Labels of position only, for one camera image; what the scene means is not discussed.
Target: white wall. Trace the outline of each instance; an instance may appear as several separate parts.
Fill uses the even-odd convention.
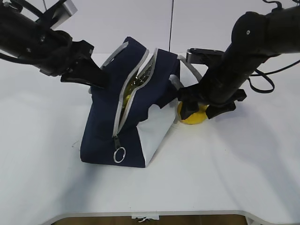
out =
[[[46,0],[52,6],[57,0]],[[168,49],[172,0],[73,0],[78,12],[58,29],[86,40],[94,53],[113,52],[132,36],[150,52]]]

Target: yellow object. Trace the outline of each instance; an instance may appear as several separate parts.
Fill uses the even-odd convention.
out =
[[[177,108],[177,113],[178,113],[179,117],[180,117],[181,108],[182,108],[182,102],[179,103],[178,108]],[[195,112],[190,117],[188,117],[186,120],[181,120],[181,122],[192,125],[192,124],[202,123],[203,121],[205,121],[207,119],[207,116],[205,113],[205,111],[207,109],[207,105],[200,106],[199,108],[200,108],[200,110],[198,112]]]

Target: bag handle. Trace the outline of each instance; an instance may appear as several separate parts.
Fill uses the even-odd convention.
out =
[[[181,62],[183,62],[183,64],[189,69],[189,71],[192,72],[192,74],[194,75],[194,77],[197,79],[198,82],[201,81],[202,75],[192,64],[186,62],[186,58],[184,58],[182,55],[178,55],[177,59],[179,59]],[[170,75],[169,80],[170,80],[171,84],[176,88],[176,90],[179,90],[180,88],[184,88],[184,86],[181,83],[178,76]]]

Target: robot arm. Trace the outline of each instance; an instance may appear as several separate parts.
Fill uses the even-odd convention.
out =
[[[179,91],[182,119],[209,105],[209,119],[235,110],[247,96],[240,86],[271,57],[300,52],[300,7],[276,9],[267,15],[247,12],[236,22],[225,52],[190,49],[187,61],[209,67],[203,79]]]
[[[21,14],[26,8],[39,17],[32,21]],[[0,0],[0,58],[30,64],[49,76],[61,76],[62,82],[105,87],[108,75],[92,60],[94,47],[86,41],[73,42],[64,31],[53,31],[76,12],[71,0],[59,0],[41,13],[25,0]]]

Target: silver zipper trim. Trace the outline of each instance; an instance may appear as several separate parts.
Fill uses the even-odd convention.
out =
[[[122,52],[127,46],[128,42],[123,43],[122,45],[119,46],[108,58],[107,60],[103,63],[103,65],[100,67],[100,69],[103,69],[106,67],[120,52]]]
[[[148,55],[149,55],[149,50],[147,49],[145,54],[143,55],[141,61],[130,72],[130,74],[128,75],[126,81],[123,84],[123,87],[122,87],[122,90],[121,90],[120,96],[119,96],[119,103],[118,103],[118,107],[117,107],[116,116],[115,116],[115,119],[114,119],[113,132],[112,132],[113,137],[117,135],[118,130],[119,130],[120,115],[121,115],[121,112],[122,112],[122,105],[123,105],[123,101],[124,101],[125,89],[126,89],[128,83],[129,83],[129,81],[131,80],[131,78],[135,75],[135,73],[139,70],[139,68],[142,66],[142,64],[146,61]]]
[[[123,114],[122,120],[121,120],[121,122],[120,122],[118,132],[121,131],[121,129],[123,128],[123,126],[124,126],[124,124],[125,124],[125,122],[126,122],[126,120],[127,120],[127,117],[128,117],[128,114],[129,114],[131,105],[132,105],[132,103],[133,103],[133,100],[134,100],[134,98],[135,98],[136,92],[137,92],[139,89],[141,89],[141,88],[143,88],[144,86],[146,86],[146,85],[148,84],[148,82],[151,80],[151,77],[152,77],[152,75],[153,75],[153,73],[154,73],[154,69],[155,69],[155,64],[156,64],[156,59],[157,59],[157,57],[158,57],[158,49],[156,48],[155,51],[154,51],[154,54],[153,54],[152,58],[151,58],[150,61],[147,63],[147,65],[144,67],[144,69],[141,71],[141,73],[138,75],[138,77],[141,76],[141,75],[143,75],[143,73],[146,72],[146,70],[148,69],[148,67],[149,67],[150,65],[152,65],[151,73],[150,73],[150,75],[149,75],[149,77],[148,77],[148,79],[146,80],[145,83],[143,83],[141,86],[135,88],[135,89],[132,91],[132,93],[131,93],[131,95],[130,95],[130,98],[129,98],[129,100],[128,100],[128,103],[127,103],[127,105],[126,105],[126,108],[125,108],[125,110],[124,110],[124,114]]]

